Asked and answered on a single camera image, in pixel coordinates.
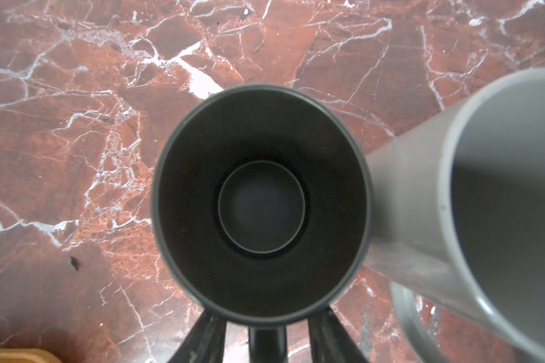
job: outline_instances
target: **marble surface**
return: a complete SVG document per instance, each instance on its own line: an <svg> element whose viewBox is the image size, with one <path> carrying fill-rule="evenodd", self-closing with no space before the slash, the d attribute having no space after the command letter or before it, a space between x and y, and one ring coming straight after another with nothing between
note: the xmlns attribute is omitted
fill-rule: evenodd
<svg viewBox="0 0 545 363"><path fill-rule="evenodd" d="M545 66L545 0L0 0L0 347L74 362L157 362L201 308L150 226L163 143L211 93L294 87L365 153L517 69ZM416 362L385 278L333 308L372 362ZM453 362L513 349L416 299ZM289 361L309 362L306 322ZM247 362L229 324L226 362Z"/></svg>

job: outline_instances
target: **cup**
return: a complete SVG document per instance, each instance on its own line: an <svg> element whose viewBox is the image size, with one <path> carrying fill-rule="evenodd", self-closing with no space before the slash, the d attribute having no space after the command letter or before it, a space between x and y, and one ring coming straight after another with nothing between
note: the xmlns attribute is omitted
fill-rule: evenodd
<svg viewBox="0 0 545 363"><path fill-rule="evenodd" d="M314 362L365 362L329 303L356 274L372 225L370 174L337 118L283 87L220 92L161 152L152 219L167 267L204 313L170 362L218 362L226 321L251 362L287 359L309 319Z"/></svg>
<svg viewBox="0 0 545 363"><path fill-rule="evenodd" d="M364 264L396 282L422 360L445 358L413 292L545 361L545 69L490 83L366 160L376 220Z"/></svg>

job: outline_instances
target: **gray mug handle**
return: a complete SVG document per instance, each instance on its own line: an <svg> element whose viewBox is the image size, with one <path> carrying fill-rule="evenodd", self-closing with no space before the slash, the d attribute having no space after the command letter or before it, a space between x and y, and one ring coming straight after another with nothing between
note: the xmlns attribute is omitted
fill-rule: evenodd
<svg viewBox="0 0 545 363"><path fill-rule="evenodd" d="M450 363L428 335L414 303L414 293L407 287L390 282L393 311L410 347L423 363Z"/></svg>

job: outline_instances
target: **gray mug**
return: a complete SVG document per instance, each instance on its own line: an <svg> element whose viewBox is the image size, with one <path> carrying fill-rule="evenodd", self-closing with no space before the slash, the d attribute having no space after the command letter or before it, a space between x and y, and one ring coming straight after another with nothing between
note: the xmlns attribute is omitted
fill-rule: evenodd
<svg viewBox="0 0 545 363"><path fill-rule="evenodd" d="M446 360L413 293L545 361L545 69L490 83L366 160L376 221L364 264L394 281L417 355Z"/></svg>

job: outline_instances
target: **black cup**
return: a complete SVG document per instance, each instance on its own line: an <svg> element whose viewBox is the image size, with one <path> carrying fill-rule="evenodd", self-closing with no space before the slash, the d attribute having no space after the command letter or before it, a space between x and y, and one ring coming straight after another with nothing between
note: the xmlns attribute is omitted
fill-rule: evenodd
<svg viewBox="0 0 545 363"><path fill-rule="evenodd" d="M205 309L170 362L221 360L226 321L249 326L252 362L282 362L284 326L305 318L314 360L363 359L328 305L365 256L372 200L361 151L315 100L247 85L198 105L152 187L161 255Z"/></svg>

